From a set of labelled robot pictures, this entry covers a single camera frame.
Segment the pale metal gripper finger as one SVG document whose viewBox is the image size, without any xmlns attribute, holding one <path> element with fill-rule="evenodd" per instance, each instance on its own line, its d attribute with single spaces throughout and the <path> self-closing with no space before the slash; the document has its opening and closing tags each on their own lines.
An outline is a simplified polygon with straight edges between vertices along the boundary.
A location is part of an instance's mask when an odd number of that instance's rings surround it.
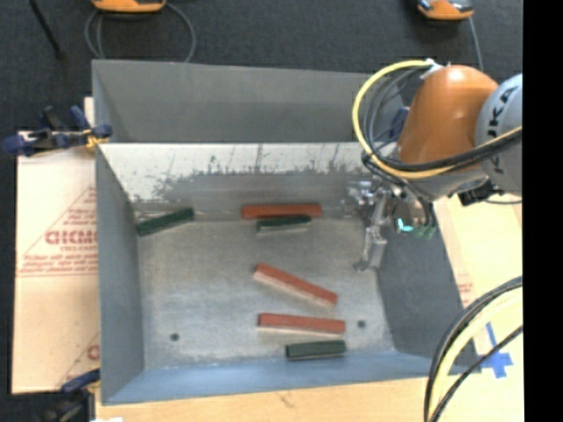
<svg viewBox="0 0 563 422">
<path fill-rule="evenodd" d="M 370 266 L 373 253 L 374 230 L 367 227 L 364 230 L 363 245 L 360 258 L 354 262 L 353 268 L 357 273 L 364 273 Z"/>
<path fill-rule="evenodd" d="M 388 244 L 388 240 L 385 238 L 377 238 L 372 243 L 372 253 L 371 253 L 371 265 L 378 269 L 384 257 L 384 253 Z"/>
</svg>

